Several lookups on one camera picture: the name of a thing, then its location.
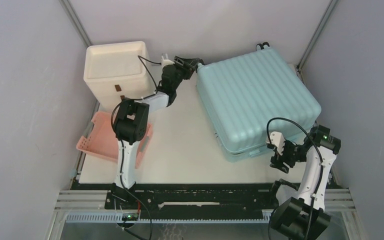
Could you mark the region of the light blue ribbed suitcase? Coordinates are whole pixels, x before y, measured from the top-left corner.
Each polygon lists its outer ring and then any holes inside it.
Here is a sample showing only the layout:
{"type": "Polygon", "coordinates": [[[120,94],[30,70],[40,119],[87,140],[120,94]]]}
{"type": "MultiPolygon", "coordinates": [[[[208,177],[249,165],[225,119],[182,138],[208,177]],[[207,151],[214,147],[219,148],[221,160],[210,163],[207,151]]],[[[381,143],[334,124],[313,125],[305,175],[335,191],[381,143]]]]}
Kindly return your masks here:
{"type": "Polygon", "coordinates": [[[266,153],[267,131],[300,138],[322,111],[267,42],[251,53],[200,64],[196,88],[221,151],[232,163],[266,153]]]}

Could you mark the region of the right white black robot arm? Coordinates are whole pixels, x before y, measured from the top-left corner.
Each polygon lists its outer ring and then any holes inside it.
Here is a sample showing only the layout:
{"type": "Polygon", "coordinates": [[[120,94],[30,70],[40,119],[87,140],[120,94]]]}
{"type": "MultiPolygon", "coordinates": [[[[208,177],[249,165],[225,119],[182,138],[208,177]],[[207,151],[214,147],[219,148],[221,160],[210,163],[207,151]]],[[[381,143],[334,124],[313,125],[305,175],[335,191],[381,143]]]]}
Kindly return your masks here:
{"type": "Polygon", "coordinates": [[[325,126],[314,126],[301,145],[285,139],[278,131],[267,135],[267,146],[274,151],[270,167],[288,173],[295,163],[305,163],[299,186],[280,179],[269,194],[269,203],[276,208],[269,226],[290,240],[315,240],[331,222],[325,212],[325,195],[341,140],[330,133],[325,126]]]}

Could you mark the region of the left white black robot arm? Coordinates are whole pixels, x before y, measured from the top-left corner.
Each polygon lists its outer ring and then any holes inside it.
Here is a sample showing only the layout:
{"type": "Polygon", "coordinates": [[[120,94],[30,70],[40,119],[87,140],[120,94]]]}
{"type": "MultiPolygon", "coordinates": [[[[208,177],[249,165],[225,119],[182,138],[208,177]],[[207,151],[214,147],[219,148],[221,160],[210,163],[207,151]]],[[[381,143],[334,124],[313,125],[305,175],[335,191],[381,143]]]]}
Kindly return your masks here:
{"type": "Polygon", "coordinates": [[[170,60],[162,55],[159,65],[162,73],[155,82],[154,93],[139,98],[124,98],[111,113],[111,128],[118,145],[117,169],[114,183],[123,188],[117,195],[117,202],[129,209],[136,203],[137,196],[128,190],[136,183],[135,165],[137,152],[148,127],[149,114],[169,107],[177,97],[177,88],[184,80],[189,80],[203,65],[201,58],[175,56],[170,60]]]}

